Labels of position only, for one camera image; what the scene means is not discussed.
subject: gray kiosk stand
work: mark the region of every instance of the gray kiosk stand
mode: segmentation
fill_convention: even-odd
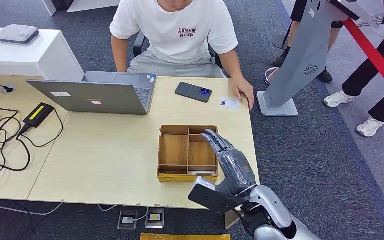
[[[379,27],[355,0],[307,1],[299,31],[282,67],[268,89],[257,92],[263,116],[298,115],[292,97],[325,70],[332,21],[345,21],[348,17]]]

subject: man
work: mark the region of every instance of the man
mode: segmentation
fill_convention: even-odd
[[[141,30],[147,51],[127,68],[128,39]],[[208,44],[231,77],[231,90],[254,105],[253,87],[243,77],[232,18],[223,0],[121,0],[110,25],[118,72],[156,73],[168,77],[225,78]]]
[[[301,20],[303,19],[304,11],[306,10],[307,0],[296,0],[295,5],[293,6],[292,14],[290,15],[290,19],[292,20],[292,24],[290,26],[290,32],[287,41],[287,49],[277,57],[273,61],[273,66],[280,68],[289,54],[291,50],[292,43],[294,42],[295,36],[297,35],[298,29],[300,28]],[[329,38],[329,46],[328,51],[334,46],[336,40],[338,39],[339,32],[344,25],[340,21],[332,22],[332,26],[330,29],[330,38]],[[317,77],[320,81],[324,83],[330,83],[334,79],[332,75],[328,72],[327,68],[324,69],[323,72],[320,73]]]

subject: black shoe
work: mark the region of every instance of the black shoe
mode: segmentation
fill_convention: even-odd
[[[286,50],[282,53],[282,55],[276,57],[276,59],[272,63],[273,67],[277,67],[277,68],[282,67],[286,57],[288,56],[289,50],[291,50],[290,47],[286,48]]]
[[[325,68],[324,71],[322,71],[318,76],[317,78],[322,81],[323,83],[330,83],[334,80],[334,78],[332,77],[332,75],[328,72],[328,69]]]

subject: wooden table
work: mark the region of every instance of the wooden table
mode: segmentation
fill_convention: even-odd
[[[6,84],[16,84],[17,87],[14,92],[9,94],[2,94],[2,88],[0,87],[0,108],[19,110],[20,114],[16,116],[19,121],[22,121],[41,102],[56,107],[61,119],[65,120],[68,112],[28,85],[26,77],[0,76],[0,85]],[[12,114],[12,112],[0,110],[0,119],[9,117]],[[52,113],[39,128],[31,128],[26,133],[26,136],[31,138],[36,144],[44,144],[52,140],[58,134],[60,128],[61,124],[57,116],[55,113]],[[8,130],[9,134],[15,134],[18,124],[12,120],[5,126],[5,129]],[[0,142],[3,139],[4,133],[2,132]],[[27,200],[53,146],[53,144],[50,144],[43,148],[35,148],[26,140],[24,142],[26,142],[30,151],[31,163],[25,171],[14,172],[4,169],[0,172],[0,199]],[[4,154],[7,158],[6,165],[11,168],[22,168],[26,164],[26,151],[21,143],[15,141],[15,139],[7,144]]]
[[[211,89],[209,102],[176,95],[179,82]],[[26,87],[25,91],[29,92],[24,97],[24,101],[30,103],[25,111],[28,114],[38,101],[27,99],[38,99],[40,93],[31,87]],[[22,179],[29,184],[20,188],[31,190],[29,201],[205,209],[188,200],[192,182],[158,181],[160,127],[218,126],[218,132],[246,155],[259,183],[248,102],[244,100],[238,109],[230,109],[220,106],[222,97],[234,98],[227,79],[158,77],[149,115],[69,112],[62,136],[49,156],[41,159],[46,162],[37,180],[33,177]],[[55,134],[58,121],[46,121],[54,129],[41,126],[36,132]],[[219,170],[217,183],[223,179],[223,172]],[[13,199],[13,190],[6,189],[6,198]],[[228,227],[236,216],[227,219],[230,219],[226,221]]]

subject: robotic hand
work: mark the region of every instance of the robotic hand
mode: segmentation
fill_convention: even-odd
[[[218,214],[232,210],[255,240],[319,240],[289,213],[270,188],[256,184],[251,166],[241,151],[214,131],[205,131],[201,135],[214,150],[225,179],[216,186],[198,177],[189,200]],[[235,210],[239,206],[242,214]]]

